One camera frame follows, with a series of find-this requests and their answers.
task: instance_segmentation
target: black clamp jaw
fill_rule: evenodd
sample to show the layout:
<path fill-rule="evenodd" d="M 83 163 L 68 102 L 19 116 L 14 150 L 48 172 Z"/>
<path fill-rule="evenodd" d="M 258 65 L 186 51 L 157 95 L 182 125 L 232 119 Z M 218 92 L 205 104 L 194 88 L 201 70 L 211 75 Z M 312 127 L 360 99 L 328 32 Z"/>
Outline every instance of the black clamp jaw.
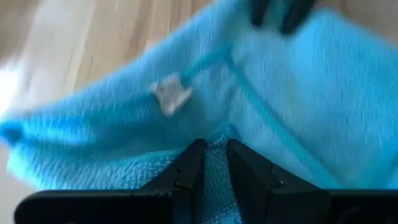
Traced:
<path fill-rule="evenodd" d="M 16 224 L 202 222 L 204 151 L 194 141 L 139 190 L 53 190 L 27 197 Z M 231 183 L 243 224 L 398 223 L 396 190 L 324 190 L 228 141 Z"/>
<path fill-rule="evenodd" d="M 252 24 L 259 27 L 263 24 L 264 16 L 271 0 L 251 0 Z M 307 18 L 316 0 L 293 0 L 284 18 L 280 32 L 284 35 L 293 34 L 298 26 Z"/>

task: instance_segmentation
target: blue microfiber cloth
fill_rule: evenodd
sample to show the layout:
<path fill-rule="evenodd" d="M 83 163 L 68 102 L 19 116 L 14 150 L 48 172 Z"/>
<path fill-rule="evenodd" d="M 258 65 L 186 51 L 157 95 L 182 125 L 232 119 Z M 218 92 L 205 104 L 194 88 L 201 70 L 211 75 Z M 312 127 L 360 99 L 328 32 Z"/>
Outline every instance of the blue microfiber cloth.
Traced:
<path fill-rule="evenodd" d="M 283 37 L 286 7 L 255 29 L 248 1 L 214 3 L 106 80 L 4 120 L 9 170 L 39 189 L 137 189 L 205 138 L 205 223 L 239 221 L 230 138 L 322 188 L 397 188 L 398 50 L 328 10 Z M 148 89 L 174 72 L 192 97 L 169 118 Z"/>

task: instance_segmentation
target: blue towel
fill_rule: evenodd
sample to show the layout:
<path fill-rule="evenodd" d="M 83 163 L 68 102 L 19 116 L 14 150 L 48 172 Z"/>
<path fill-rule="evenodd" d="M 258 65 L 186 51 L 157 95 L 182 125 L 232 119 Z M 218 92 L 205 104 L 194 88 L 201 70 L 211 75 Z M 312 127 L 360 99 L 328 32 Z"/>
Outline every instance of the blue towel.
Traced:
<path fill-rule="evenodd" d="M 247 0 L 219 1 L 106 80 L 4 120 L 9 170 L 38 189 L 137 189 L 205 138 L 205 223 L 239 221 L 229 138 L 322 188 L 397 188 L 398 50 L 324 9 L 283 37 L 285 8 L 254 29 Z M 149 87 L 175 72 L 192 97 L 167 117 Z"/>

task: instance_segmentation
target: wooden floor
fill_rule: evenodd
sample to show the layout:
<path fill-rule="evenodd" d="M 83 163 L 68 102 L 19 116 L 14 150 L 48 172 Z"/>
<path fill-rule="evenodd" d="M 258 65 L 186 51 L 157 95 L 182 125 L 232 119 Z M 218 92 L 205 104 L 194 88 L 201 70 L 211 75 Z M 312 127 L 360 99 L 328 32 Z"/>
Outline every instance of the wooden floor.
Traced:
<path fill-rule="evenodd" d="M 134 59 L 211 0 L 0 0 L 0 116 L 57 100 Z M 324 0 L 398 43 L 398 0 Z M 0 223 L 26 194 L 4 170 Z"/>

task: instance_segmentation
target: towel fold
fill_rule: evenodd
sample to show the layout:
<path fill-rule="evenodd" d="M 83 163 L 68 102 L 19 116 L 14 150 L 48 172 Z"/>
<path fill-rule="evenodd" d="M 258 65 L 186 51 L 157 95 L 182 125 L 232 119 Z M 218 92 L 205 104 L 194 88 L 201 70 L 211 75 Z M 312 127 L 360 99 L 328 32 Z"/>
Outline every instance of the towel fold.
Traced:
<path fill-rule="evenodd" d="M 219 1 L 102 82 L 5 119 L 9 170 L 38 189 L 137 189 L 205 138 L 205 223 L 239 221 L 229 138 L 322 188 L 397 188 L 398 50 L 329 10 L 281 36 L 285 9 L 255 29 L 247 0 Z M 169 118 L 149 87 L 175 72 L 192 97 Z"/>

